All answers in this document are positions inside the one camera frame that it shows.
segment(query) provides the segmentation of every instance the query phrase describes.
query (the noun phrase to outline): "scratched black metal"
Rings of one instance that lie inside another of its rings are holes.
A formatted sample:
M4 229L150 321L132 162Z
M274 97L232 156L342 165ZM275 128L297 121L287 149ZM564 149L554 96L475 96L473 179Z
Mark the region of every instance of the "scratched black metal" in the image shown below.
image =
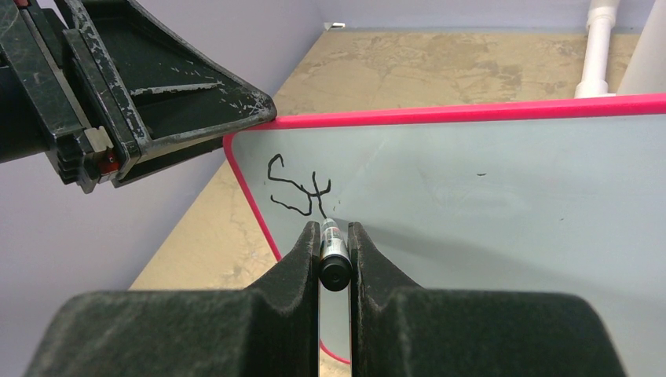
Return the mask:
M300 213L301 215L307 217L307 216L310 216L313 213L313 209L312 209L313 201L312 201L312 199L317 198L317 201L319 203L319 212L321 213L321 215L324 218L327 218L328 216L326 216L326 214L324 213L324 208L323 208L323 205L322 205L322 202L321 202L321 196L324 195L324 194L328 194L331 191L331 180L330 179L328 180L328 185L326 186L326 189L320 191L319 186L317 185L317 172L313 171L312 181L313 181L313 186L314 186L314 192L309 192L308 190L306 190L306 188L303 185L299 185L298 183L296 183L295 181L293 181L291 179L279 178L279 177L272 176L271 173L273 171L273 164L277 160L279 160L280 165L282 165L282 167L284 167L284 159L282 158L282 155L280 153L274 155L274 157L272 157L271 160L269 161L269 169L268 169L268 178L269 178L269 180L270 181L285 182L285 183L292 184L294 187L296 187L296 189L298 191L306 194L306 197L308 198L308 204L309 205L308 205L308 210L304 211L304 210L301 210L297 207L290 206L290 205L288 205L284 202L280 202L279 200L276 200L273 197L273 195L270 196L271 201L273 203L277 203L277 204L281 205L282 207L287 208L288 210L295 210L296 212Z

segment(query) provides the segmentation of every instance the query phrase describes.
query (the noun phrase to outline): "whiteboard surface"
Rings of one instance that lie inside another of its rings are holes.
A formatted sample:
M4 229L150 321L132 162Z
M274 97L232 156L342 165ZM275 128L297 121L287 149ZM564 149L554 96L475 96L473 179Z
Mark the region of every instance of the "whiteboard surface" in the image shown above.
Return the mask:
M233 157L279 252L321 207L424 287L560 291L599 312L631 375L666 370L666 115L250 130ZM349 355L346 292L321 337Z

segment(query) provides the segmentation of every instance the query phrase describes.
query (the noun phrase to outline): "marker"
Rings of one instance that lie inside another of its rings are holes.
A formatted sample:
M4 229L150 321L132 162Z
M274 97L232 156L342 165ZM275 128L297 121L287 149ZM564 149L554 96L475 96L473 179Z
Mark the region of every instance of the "marker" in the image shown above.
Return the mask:
M341 291L349 284L352 277L352 262L340 228L330 218L321 223L319 266L319 280L329 291Z

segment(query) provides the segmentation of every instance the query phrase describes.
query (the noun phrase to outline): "beige tile floor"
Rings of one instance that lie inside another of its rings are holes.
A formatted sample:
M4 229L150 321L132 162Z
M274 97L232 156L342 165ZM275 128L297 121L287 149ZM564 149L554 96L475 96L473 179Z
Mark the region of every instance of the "beige tile floor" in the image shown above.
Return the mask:
M614 35L611 91L637 35ZM281 115L571 98L584 35L406 31L324 33L275 102ZM131 289L246 287L275 263L225 163L134 281ZM322 376L349 367L320 355Z

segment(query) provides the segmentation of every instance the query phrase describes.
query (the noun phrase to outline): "wall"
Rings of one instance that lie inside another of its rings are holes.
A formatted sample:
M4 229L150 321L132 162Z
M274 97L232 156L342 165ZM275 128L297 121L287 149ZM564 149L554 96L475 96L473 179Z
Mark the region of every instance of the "wall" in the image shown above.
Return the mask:
M315 0L325 21L348 27L583 29L590 0ZM621 0L619 27L641 28L653 0Z
M310 0L140 3L271 94L322 28ZM0 376L23 373L50 317L72 295L128 288L223 160L216 151L88 196L62 185L45 156L0 165Z

